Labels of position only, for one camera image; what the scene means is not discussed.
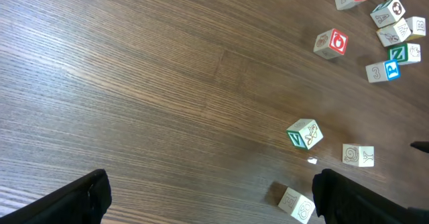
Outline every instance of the black object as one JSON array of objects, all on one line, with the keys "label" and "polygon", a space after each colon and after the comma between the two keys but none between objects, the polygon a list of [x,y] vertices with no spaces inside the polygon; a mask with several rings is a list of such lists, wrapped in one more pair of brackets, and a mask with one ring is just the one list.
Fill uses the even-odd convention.
[{"label": "black object", "polygon": [[95,170],[0,218],[0,224],[99,224],[111,203],[106,171]]},{"label": "black object", "polygon": [[410,144],[411,147],[414,147],[420,151],[429,153],[429,142],[414,142]]},{"label": "black object", "polygon": [[325,169],[313,179],[318,216],[328,224],[429,223],[422,211],[409,211],[341,174]]}]

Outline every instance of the brown wooden surface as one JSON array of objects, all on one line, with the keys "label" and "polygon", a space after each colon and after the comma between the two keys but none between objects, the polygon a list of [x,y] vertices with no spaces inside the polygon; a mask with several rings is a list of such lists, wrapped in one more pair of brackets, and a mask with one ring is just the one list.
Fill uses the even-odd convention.
[{"label": "brown wooden surface", "polygon": [[[369,84],[381,2],[0,0],[0,216],[96,168],[105,223],[297,223],[275,202],[312,198],[323,168],[429,209],[429,155],[409,147],[429,140],[429,42]],[[429,0],[402,3],[428,18]],[[327,61],[312,49],[333,27],[349,47]],[[299,118],[324,134],[308,152],[284,133]],[[375,146],[375,167],[342,164],[342,143]]]}]

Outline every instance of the blue block face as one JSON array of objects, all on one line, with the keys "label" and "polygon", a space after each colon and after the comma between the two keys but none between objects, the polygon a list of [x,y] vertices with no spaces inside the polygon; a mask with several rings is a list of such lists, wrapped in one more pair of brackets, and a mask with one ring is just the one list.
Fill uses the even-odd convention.
[{"label": "blue block face", "polygon": [[288,131],[288,135],[292,141],[292,143],[299,148],[307,148],[304,140],[298,132]]},{"label": "blue block face", "polygon": [[401,76],[400,68],[397,65],[397,60],[389,60],[384,62],[384,69],[386,69],[387,80],[394,80]]}]

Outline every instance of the spiral drawing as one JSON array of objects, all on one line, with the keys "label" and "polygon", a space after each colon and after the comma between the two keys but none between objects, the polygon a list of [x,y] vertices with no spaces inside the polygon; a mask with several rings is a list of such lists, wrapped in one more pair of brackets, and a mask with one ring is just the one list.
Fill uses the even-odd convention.
[{"label": "spiral drawing", "polygon": [[357,148],[346,149],[346,156],[344,156],[344,161],[357,162],[358,159],[359,159],[359,151]]}]

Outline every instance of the small white fragment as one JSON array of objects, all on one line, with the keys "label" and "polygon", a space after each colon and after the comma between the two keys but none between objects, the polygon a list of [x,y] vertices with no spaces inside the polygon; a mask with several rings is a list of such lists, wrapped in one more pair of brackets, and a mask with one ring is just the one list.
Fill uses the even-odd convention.
[{"label": "small white fragment", "polygon": [[314,157],[309,157],[309,158],[307,159],[307,161],[308,161],[309,163],[311,163],[311,164],[317,164],[317,159],[316,159],[316,158],[314,158]]}]

